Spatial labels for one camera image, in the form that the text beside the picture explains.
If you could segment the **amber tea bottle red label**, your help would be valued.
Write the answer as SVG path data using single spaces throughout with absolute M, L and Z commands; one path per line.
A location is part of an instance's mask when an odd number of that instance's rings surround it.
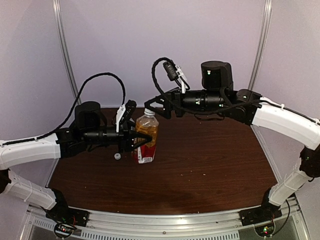
M 158 128 L 159 121 L 155 112 L 145 108 L 144 114 L 135 122 L 135 131 L 140 135 L 134 141 L 138 147 L 133 150 L 132 156 L 138 164 L 151 163 L 154 160 Z

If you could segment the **white water bottle cap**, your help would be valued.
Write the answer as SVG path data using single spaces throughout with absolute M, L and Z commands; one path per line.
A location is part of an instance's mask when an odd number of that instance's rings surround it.
M 120 153 L 115 153 L 115 154 L 114 154 L 114 159 L 117 160 L 117 161 L 120 160 L 121 157 L 122 157 L 122 156 L 121 156 Z

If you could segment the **white tea bottle cap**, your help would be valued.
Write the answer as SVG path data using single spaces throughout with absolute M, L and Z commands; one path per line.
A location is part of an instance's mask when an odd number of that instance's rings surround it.
M 147 109 L 147 108 L 144 109 L 144 114 L 146 116 L 148 116 L 148 117 L 154 117 L 155 116 L 155 112 L 153 112 L 152 110 Z

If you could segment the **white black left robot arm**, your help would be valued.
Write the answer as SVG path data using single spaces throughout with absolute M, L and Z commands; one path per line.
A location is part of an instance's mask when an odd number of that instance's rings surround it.
M 45 136 L 35 136 L 0 142 L 0 192 L 18 197 L 42 207 L 61 222 L 72 218 L 64 195 L 56 189 L 41 187 L 15 174 L 16 165 L 48 159 L 74 157 L 91 146 L 117 145 L 118 152 L 132 152 L 152 141 L 152 137 L 134 130 L 131 119 L 135 101 L 128 101 L 117 110 L 116 124 L 108 125 L 101 105 L 87 101 L 73 110 L 74 121 L 69 127 L 59 128 Z

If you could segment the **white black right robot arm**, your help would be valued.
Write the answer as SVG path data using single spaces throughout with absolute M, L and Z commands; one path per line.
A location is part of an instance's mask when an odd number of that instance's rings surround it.
M 152 67 L 152 80 L 159 95 L 145 102 L 163 106 L 156 113 L 166 119 L 212 115 L 215 120 L 230 118 L 248 126 L 272 130 L 301 144 L 300 165 L 282 181 L 268 189 L 256 210 L 259 220 L 268 220 L 280 206 L 305 183 L 320 175 L 320 121 L 249 89 L 234 90 L 232 67 L 228 62 L 211 60 L 201 64 L 201 90 L 191 90 L 181 68 L 161 57 Z

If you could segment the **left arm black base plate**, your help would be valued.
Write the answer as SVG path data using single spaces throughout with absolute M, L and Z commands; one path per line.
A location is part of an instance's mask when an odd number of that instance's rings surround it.
M 56 223 L 63 223 L 73 227 L 86 227 L 89 212 L 72 207 L 54 206 L 52 209 L 43 209 L 45 216 Z

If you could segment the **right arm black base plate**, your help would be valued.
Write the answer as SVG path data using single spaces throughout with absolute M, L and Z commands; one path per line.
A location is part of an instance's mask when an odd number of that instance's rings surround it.
M 238 212 L 242 226 L 256 225 L 268 222 L 282 216 L 279 208 L 259 206 Z

